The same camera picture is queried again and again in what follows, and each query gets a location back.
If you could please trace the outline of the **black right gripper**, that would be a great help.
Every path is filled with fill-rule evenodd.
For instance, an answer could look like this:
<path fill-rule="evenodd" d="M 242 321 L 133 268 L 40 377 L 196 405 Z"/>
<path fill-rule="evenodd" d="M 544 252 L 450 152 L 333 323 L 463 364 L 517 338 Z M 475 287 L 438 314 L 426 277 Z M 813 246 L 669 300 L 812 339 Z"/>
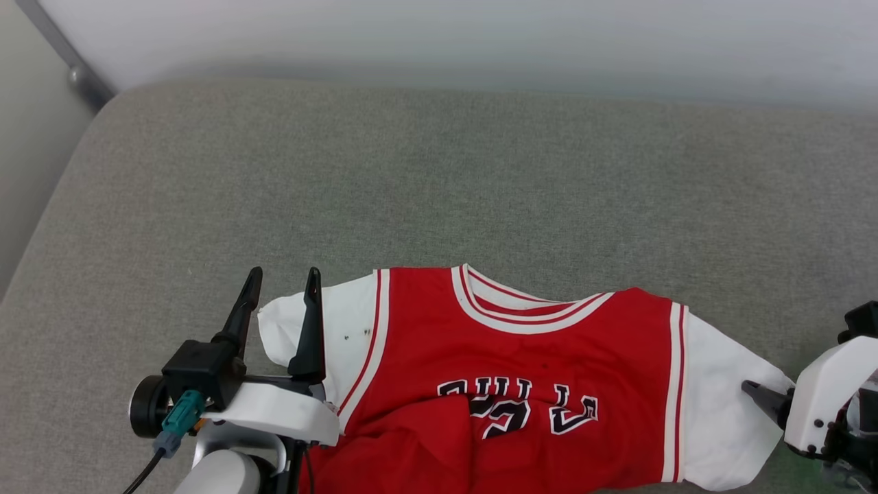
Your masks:
<path fill-rule="evenodd" d="M 787 427 L 791 388 L 781 393 L 746 379 L 742 391 L 778 427 Z M 837 420 L 826 425 L 824 447 L 788 448 L 797 456 L 820 462 L 825 484 L 877 484 L 876 413 L 876 385 L 865 384 L 838 412 Z"/>

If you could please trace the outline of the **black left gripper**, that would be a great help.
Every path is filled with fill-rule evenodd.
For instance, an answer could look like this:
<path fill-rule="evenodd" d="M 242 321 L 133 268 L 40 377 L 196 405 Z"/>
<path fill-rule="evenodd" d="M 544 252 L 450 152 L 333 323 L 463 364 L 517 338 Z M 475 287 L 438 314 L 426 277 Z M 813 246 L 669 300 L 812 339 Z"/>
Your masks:
<path fill-rule="evenodd" d="M 213 343 L 226 342 L 235 348 L 239 359 L 244 359 L 250 331 L 250 317 L 257 309 L 263 282 L 263 269 L 253 267 L 222 330 L 213 336 Z M 303 292 L 305 313 L 295 356 L 289 360 L 287 372 L 292 381 L 301 386 L 317 386 L 326 378 L 324 318 L 322 306 L 321 272 L 311 267 Z M 169 393 L 162 375 L 142 379 L 130 399 L 130 425 L 140 438 L 156 438 L 169 413 Z"/>

